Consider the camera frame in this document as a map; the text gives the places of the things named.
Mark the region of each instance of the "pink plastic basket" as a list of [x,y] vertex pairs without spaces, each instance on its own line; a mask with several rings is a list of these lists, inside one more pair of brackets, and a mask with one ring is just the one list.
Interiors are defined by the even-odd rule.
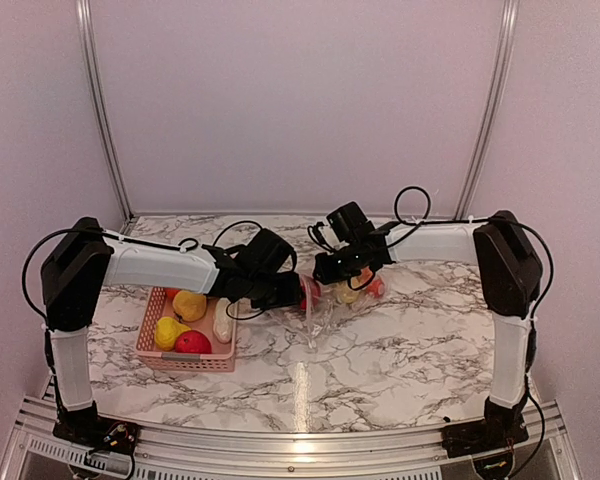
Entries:
[[213,315],[216,299],[208,299],[207,312],[200,320],[185,323],[193,330],[204,333],[211,342],[214,353],[194,354],[163,352],[154,341],[156,324],[160,318],[174,317],[171,300],[167,298],[164,288],[153,288],[149,295],[149,303],[144,314],[144,320],[138,334],[136,353],[145,365],[154,370],[179,370],[187,372],[233,372],[236,354],[236,328],[238,322],[233,322],[231,343],[220,343],[213,334]]

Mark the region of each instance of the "marble table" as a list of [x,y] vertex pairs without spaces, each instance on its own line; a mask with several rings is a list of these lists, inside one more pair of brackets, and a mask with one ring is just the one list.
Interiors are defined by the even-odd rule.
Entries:
[[[131,235],[211,243],[246,217],[141,217]],[[251,216],[294,245],[308,265],[315,247],[305,216]],[[243,225],[220,242],[244,242]],[[154,371],[134,352],[149,288],[108,287],[90,329],[90,373],[103,414],[156,423],[258,432],[348,432],[482,415],[493,365],[493,324],[477,271],[413,262],[382,271],[389,292],[351,312],[312,350],[296,331],[262,316],[238,329],[234,373]]]

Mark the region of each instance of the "basket handle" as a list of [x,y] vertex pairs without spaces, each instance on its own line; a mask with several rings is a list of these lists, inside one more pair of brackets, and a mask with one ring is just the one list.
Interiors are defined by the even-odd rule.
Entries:
[[177,362],[200,363],[202,359],[198,353],[163,353],[163,360],[173,360]]

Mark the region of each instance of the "white marble surface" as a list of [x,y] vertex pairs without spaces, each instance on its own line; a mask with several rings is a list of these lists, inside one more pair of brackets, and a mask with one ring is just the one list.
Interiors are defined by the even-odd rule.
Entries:
[[[215,234],[243,217],[142,217],[133,236],[177,243]],[[300,262],[315,253],[312,217],[260,216]],[[238,227],[221,245],[245,241]],[[311,351],[264,316],[238,331],[234,373],[151,370],[134,353],[149,289],[107,288],[90,329],[90,370],[100,411],[130,419],[243,431],[341,432],[480,416],[493,363],[493,325],[475,269],[409,263],[382,271],[388,295],[351,313]]]

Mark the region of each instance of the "white wall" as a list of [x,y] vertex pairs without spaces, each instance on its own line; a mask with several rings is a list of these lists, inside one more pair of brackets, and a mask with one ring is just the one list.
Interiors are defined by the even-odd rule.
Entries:
[[[47,370],[41,319],[20,293],[30,247],[80,216],[121,217],[90,105],[75,2],[0,0],[0,458]],[[31,289],[40,301],[38,265]]]
[[452,215],[503,1],[94,2],[138,211],[389,213],[420,184]]
[[600,0],[522,2],[472,213],[498,208],[554,252],[534,375],[559,401],[584,478],[600,480]]

